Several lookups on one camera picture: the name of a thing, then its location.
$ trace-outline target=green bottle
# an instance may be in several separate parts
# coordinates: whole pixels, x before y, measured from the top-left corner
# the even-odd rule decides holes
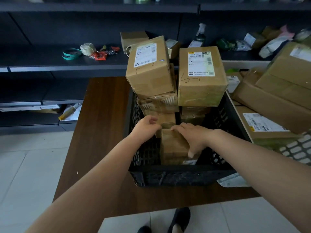
[[[204,35],[206,24],[200,23],[199,25],[199,31],[196,34],[195,40],[204,43],[206,39],[206,36]]]

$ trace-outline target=black plastic crate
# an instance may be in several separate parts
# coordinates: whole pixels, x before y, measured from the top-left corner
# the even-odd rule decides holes
[[[124,135],[127,136],[143,117],[136,103],[136,95],[130,90]],[[212,107],[211,112],[206,114],[202,126],[222,129],[251,142],[227,93],[220,105]],[[139,187],[203,186],[236,173],[231,165],[210,148],[202,151],[195,165],[161,165],[160,142],[153,136],[134,155],[129,171]]]

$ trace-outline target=wooden table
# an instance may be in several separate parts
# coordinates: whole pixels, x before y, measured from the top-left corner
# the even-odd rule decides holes
[[[125,77],[90,79],[54,200],[123,139],[129,88]],[[135,186],[128,173],[119,195],[112,202],[111,209],[105,210],[104,217],[258,196],[253,188],[224,188],[216,182],[204,187],[140,188]]]

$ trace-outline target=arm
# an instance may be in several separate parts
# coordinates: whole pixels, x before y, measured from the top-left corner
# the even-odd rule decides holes
[[[161,125],[156,117],[140,120],[94,168],[52,203],[26,233],[87,233],[117,195],[134,153]]]
[[[311,168],[232,136],[182,123],[173,126],[189,142],[188,156],[210,147],[301,232],[311,232]]]

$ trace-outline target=foot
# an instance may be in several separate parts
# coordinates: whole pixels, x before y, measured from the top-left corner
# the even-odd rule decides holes
[[[167,233],[172,233],[173,226],[178,224],[183,232],[187,228],[190,220],[190,209],[188,207],[185,208],[177,208],[172,220],[172,223],[169,227]]]
[[[148,226],[143,226],[137,231],[137,233],[151,233],[151,229]]]

